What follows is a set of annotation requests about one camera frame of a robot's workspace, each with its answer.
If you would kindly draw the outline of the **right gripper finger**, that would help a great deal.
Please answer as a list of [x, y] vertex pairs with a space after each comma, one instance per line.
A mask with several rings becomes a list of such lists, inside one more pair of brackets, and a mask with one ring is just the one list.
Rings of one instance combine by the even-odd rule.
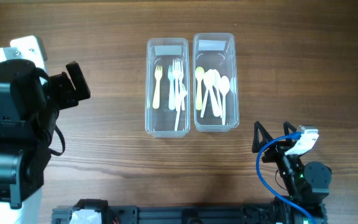
[[252, 152], [258, 153], [267, 143], [273, 140], [273, 137], [262, 126], [259, 121], [254, 123], [254, 140], [252, 144]]
[[286, 140], [291, 140], [291, 137], [296, 133], [296, 127], [294, 127], [290, 122], [286, 121], [283, 124], [284, 134], [288, 136]]

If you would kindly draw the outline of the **white spoon container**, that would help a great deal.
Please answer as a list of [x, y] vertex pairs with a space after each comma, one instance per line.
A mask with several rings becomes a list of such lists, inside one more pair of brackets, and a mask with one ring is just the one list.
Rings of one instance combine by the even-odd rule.
[[220, 80], [219, 91], [221, 92], [222, 99], [222, 124], [226, 124], [226, 95], [230, 89], [230, 82], [228, 77], [222, 76]]

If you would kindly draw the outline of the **white spoon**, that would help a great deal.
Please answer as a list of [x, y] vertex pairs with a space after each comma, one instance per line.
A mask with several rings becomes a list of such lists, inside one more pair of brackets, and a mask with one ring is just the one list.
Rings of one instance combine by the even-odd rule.
[[220, 90], [219, 90], [221, 76], [216, 69], [214, 69], [213, 72], [215, 75], [214, 87], [216, 89], [216, 97], [217, 97], [217, 101], [218, 101], [218, 106], [219, 106], [219, 109], [222, 110], [221, 96], [220, 96]]
[[215, 117], [220, 117], [221, 112], [219, 110], [219, 106], [218, 106], [218, 102], [216, 99], [216, 96], [214, 94], [214, 90], [213, 90], [213, 85], [215, 84], [215, 72], [212, 69], [209, 69], [205, 74], [204, 74], [204, 84], [209, 92], [210, 98], [211, 98], [211, 106], [212, 106], [212, 110], [213, 110], [213, 114]]
[[202, 107], [201, 107], [200, 118], [204, 118], [204, 113], [205, 113], [206, 104], [207, 104], [207, 100], [208, 100], [208, 94], [209, 94], [209, 89], [206, 89], [206, 91], [204, 93]]

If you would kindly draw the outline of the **yellow plastic fork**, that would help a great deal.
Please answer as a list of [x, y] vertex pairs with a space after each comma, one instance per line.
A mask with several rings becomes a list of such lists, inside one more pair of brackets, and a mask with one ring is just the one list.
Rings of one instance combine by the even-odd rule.
[[154, 90], [154, 98], [152, 102], [153, 109], [158, 109], [160, 106], [160, 81], [162, 75], [163, 75], [163, 67], [161, 65], [157, 65], [154, 73], [155, 90]]

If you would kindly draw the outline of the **white fork wide handle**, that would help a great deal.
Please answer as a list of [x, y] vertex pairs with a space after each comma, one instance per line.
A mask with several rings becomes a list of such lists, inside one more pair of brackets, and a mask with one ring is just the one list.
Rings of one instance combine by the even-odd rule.
[[168, 80], [170, 82], [168, 108], [169, 110], [175, 110], [175, 87], [174, 87], [175, 77], [173, 75], [173, 65], [169, 65], [168, 67]]

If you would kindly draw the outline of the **yellow plastic spoon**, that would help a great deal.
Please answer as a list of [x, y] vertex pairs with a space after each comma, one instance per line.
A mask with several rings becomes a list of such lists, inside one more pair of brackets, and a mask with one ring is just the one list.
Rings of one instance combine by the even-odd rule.
[[203, 67], [197, 67], [195, 70], [195, 78], [196, 78], [196, 110], [202, 109], [202, 81], [204, 77], [204, 68]]

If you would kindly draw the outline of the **white fork slim handle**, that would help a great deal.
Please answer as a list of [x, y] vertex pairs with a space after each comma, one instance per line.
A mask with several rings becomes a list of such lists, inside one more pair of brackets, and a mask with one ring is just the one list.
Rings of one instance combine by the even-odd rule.
[[179, 106], [177, 106], [177, 100], [179, 97], [179, 77], [180, 77], [180, 64], [181, 60], [176, 58], [173, 60], [173, 76], [174, 76], [174, 85], [175, 85], [175, 110], [178, 111]]

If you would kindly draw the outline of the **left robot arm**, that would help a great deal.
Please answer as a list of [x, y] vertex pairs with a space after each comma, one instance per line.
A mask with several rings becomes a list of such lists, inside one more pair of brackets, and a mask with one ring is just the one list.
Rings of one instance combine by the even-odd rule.
[[30, 60], [0, 62], [0, 223], [38, 222], [59, 114], [89, 97], [77, 62], [54, 76]]

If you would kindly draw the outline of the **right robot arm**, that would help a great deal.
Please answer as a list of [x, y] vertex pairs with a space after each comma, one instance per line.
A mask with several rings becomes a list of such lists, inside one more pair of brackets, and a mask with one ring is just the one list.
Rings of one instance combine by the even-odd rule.
[[[244, 215], [249, 223], [327, 223], [323, 200], [329, 195], [332, 170], [321, 162], [302, 163], [301, 157], [312, 150], [319, 138], [313, 126], [283, 124], [284, 135], [273, 138], [258, 121], [254, 123], [252, 152], [255, 169], [264, 187], [275, 198], [270, 203], [247, 205]], [[275, 163], [276, 173], [288, 195], [280, 195], [264, 179], [260, 164]]]

